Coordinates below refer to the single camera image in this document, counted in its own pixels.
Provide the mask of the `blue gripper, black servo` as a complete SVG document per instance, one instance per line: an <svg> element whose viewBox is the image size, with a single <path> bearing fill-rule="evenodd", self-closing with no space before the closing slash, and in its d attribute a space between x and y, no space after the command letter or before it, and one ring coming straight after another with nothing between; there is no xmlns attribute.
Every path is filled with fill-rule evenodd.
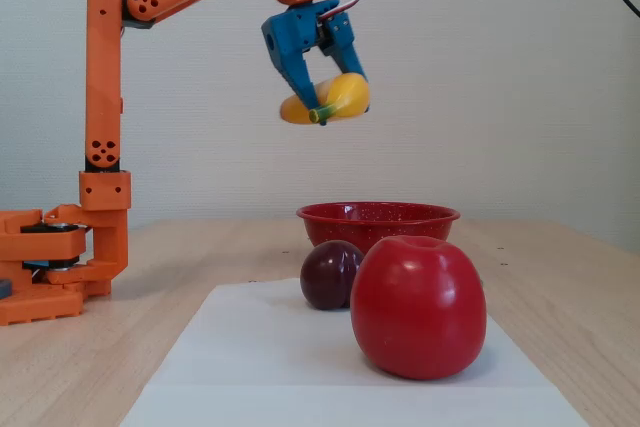
<svg viewBox="0 0 640 427"><path fill-rule="evenodd" d="M289 7L268 18L262 32L276 70L293 94L280 106L282 120L297 125L312 125L310 112L320 107L316 86L312 83L304 55L321 45L342 73L358 73L366 78L357 56L355 36L349 16L338 13L320 23L319 17L337 7L339 0L320 0Z"/></svg>

